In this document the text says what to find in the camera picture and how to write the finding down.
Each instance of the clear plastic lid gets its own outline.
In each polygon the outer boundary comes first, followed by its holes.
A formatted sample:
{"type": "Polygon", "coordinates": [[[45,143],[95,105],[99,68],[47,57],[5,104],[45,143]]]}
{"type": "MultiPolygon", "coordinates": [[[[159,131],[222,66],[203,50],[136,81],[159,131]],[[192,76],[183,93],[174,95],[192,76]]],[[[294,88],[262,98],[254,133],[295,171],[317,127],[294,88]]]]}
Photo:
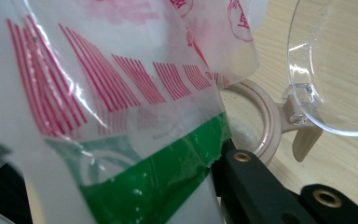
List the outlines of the clear plastic lid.
{"type": "Polygon", "coordinates": [[[308,119],[328,132],[358,136],[358,0],[299,0],[288,69],[308,119]]]}

